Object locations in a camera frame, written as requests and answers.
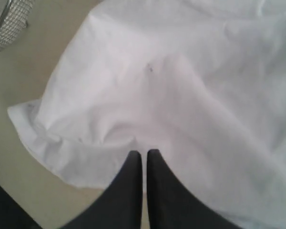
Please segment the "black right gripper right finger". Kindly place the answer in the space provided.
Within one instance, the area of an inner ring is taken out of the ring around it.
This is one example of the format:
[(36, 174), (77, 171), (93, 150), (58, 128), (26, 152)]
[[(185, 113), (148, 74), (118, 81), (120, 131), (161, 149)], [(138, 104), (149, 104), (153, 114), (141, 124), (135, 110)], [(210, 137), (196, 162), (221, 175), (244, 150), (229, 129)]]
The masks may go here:
[(192, 195), (158, 149), (147, 153), (147, 207), (152, 229), (238, 229)]

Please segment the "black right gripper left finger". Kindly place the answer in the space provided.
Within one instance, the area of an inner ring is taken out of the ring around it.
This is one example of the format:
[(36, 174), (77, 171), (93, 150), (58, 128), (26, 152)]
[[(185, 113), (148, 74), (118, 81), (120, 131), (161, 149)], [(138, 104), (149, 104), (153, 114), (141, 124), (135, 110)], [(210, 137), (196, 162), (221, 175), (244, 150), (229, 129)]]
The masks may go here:
[(129, 152), (105, 191), (63, 229), (139, 229), (142, 220), (142, 157)]

